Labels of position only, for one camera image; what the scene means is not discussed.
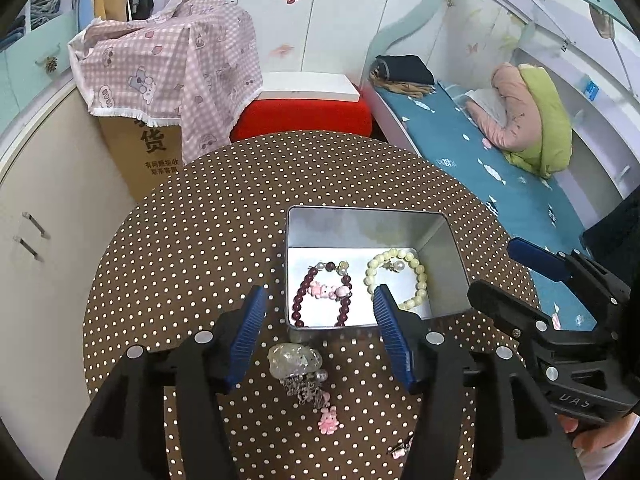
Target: red fabric cushion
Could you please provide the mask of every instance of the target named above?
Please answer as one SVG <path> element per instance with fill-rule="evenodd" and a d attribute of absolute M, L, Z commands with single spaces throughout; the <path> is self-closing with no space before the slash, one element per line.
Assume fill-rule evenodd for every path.
<path fill-rule="evenodd" d="M 356 103 L 315 99 L 264 99 L 244 109 L 231 141 L 291 130 L 328 130 L 371 135 L 371 112 L 361 97 Z"/>

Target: teal bed sheet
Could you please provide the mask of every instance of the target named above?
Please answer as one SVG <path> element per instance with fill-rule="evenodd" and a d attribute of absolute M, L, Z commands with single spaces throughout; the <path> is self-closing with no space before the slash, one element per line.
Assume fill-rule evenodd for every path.
<path fill-rule="evenodd" d="M 422 99 L 377 89 L 431 164 L 459 180 L 498 217 L 511 235 L 553 253 L 582 249 L 584 227 L 554 178 L 543 180 L 509 164 L 445 92 Z M 562 284 L 531 271 L 540 306 L 556 328 L 590 330 L 595 320 Z"/>

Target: round table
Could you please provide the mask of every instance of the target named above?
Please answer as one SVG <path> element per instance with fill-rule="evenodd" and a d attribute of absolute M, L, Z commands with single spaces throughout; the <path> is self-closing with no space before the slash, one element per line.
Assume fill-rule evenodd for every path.
<path fill-rule="evenodd" d="M 98 266 L 84 317 L 84 366 L 94 395 L 127 349 L 172 348 L 221 312 L 238 308 L 254 284 L 268 288 L 268 316 L 240 389 L 219 396 L 243 479 L 394 480 L 404 459 L 388 450 L 415 425 L 420 398 L 392 377 L 378 337 L 319 346 L 325 389 L 340 428 L 318 431 L 319 414 L 297 406 L 269 374 L 267 351 L 288 341 L 284 231 L 292 205 L 440 211 L 470 281 L 486 279 L 537 306 L 529 274 L 506 254 L 508 234 L 462 184 L 412 153 L 361 136 L 286 132 L 233 143 L 169 177 L 123 222 Z M 476 351 L 513 344 L 471 311 L 438 320 L 441 332 Z M 173 478 L 183 475 L 175 398 L 166 394 L 166 446 Z M 472 457 L 472 392 L 463 419 L 456 478 Z"/>

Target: gingham fabric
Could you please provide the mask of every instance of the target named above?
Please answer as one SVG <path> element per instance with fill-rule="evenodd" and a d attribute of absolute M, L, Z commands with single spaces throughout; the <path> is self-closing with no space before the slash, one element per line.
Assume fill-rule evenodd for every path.
<path fill-rule="evenodd" d="M 169 0 L 127 23 L 96 18 L 68 48 L 89 113 L 179 124 L 185 164 L 228 144 L 262 90 L 252 19 L 225 0 Z"/>

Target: pink pillow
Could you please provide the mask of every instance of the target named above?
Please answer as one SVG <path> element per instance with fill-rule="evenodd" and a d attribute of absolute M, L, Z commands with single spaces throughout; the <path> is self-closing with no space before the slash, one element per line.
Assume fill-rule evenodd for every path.
<path fill-rule="evenodd" d="M 466 103 L 472 119 L 494 146 L 508 152 L 521 152 L 542 138 L 540 112 L 520 75 L 510 63 L 495 69 L 492 85 L 506 99 L 508 122 L 505 128 L 471 99 Z"/>

